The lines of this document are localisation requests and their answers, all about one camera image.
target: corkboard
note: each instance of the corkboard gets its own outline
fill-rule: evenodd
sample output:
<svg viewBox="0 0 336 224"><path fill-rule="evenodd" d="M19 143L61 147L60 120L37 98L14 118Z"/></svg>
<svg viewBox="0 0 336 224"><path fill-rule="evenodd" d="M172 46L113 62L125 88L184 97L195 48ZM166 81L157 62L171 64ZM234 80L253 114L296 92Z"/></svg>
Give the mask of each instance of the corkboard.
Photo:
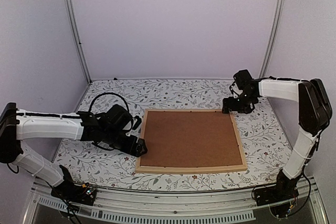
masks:
<svg viewBox="0 0 336 224"><path fill-rule="evenodd" d="M146 110L148 153L137 173L202 174L247 170L235 119L220 110Z"/></svg>

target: wooden frame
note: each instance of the wooden frame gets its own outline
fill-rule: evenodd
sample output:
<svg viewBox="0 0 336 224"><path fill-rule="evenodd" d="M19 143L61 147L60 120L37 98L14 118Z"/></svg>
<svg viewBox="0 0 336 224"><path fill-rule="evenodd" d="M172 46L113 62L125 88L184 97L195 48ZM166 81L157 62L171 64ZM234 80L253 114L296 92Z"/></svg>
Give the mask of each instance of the wooden frame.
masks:
<svg viewBox="0 0 336 224"><path fill-rule="evenodd" d="M170 111L170 112L217 112L221 110L177 110L177 109L146 109L143 123L141 127L141 138L144 138L146 122L147 122L147 115L149 111ZM232 113L230 113L230 119L234 128L234 132L236 135L236 140L239 148L240 158L241 158L241 165L230 165L230 166L214 166L214 167L155 167L155 166L140 166L139 157L136 160L135 164L135 172L137 173L150 173L150 174L211 174L211 173L230 173L230 172L241 172L247 170L247 162L245 159L245 153L243 146L241 144L239 131L237 128L236 120Z"/></svg>

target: robotic arm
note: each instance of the robotic arm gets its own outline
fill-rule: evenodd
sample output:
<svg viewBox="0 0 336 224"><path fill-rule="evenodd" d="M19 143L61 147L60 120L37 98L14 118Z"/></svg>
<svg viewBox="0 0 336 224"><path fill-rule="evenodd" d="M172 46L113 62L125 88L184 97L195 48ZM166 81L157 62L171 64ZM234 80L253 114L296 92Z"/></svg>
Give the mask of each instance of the robotic arm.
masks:
<svg viewBox="0 0 336 224"><path fill-rule="evenodd" d="M114 105L107 113L47 114L19 110L15 103L9 103L0 117L0 163L17 165L45 180L53 188L51 194L55 197L93 205L94 187L88 183L75 185L64 166L43 158L22 140L68 138L93 141L98 147L98 143L105 142L111 148L139 157L147 148L143 139L128 134L141 123L139 117L135 119L134 123L132 115L119 105Z"/></svg>
<svg viewBox="0 0 336 224"><path fill-rule="evenodd" d="M271 204L298 196L297 181L305 164L318 149L322 131L329 126L331 105L320 79L310 81L288 78L253 79L247 70L234 75L235 85L241 90L237 97L223 100L223 113L238 111L251 113L259 97L280 98L299 103L299 134L289 161L280 170L276 186L254 190L257 205Z"/></svg>

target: floral pattern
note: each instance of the floral pattern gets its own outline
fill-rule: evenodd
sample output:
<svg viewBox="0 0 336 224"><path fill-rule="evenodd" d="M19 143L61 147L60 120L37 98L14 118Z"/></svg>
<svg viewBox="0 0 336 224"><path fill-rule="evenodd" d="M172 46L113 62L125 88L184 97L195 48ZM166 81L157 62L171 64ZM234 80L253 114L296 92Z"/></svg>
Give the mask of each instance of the floral pattern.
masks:
<svg viewBox="0 0 336 224"><path fill-rule="evenodd" d="M128 102L133 116L152 109L220 109L231 95L225 80L111 80L95 81L81 103L87 111L100 93L115 92ZM123 102L111 95L100 97L94 113ZM291 148L267 99L260 99L251 114L235 113L248 170L223 174L163 175L135 173L136 158L117 150L104 151L89 142L63 140L55 159L77 182L104 187L158 191L198 191L243 188L275 182ZM139 136L140 130L132 132Z"/></svg>

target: framed board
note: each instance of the framed board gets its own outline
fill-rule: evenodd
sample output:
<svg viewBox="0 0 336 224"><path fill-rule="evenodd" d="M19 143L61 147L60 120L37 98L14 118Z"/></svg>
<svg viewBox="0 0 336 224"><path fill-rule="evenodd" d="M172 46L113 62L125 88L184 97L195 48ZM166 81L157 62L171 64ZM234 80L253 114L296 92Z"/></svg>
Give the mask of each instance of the framed board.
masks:
<svg viewBox="0 0 336 224"><path fill-rule="evenodd" d="M141 129L148 153L135 171L153 174L209 174L247 170L232 114L221 110L145 111Z"/></svg>

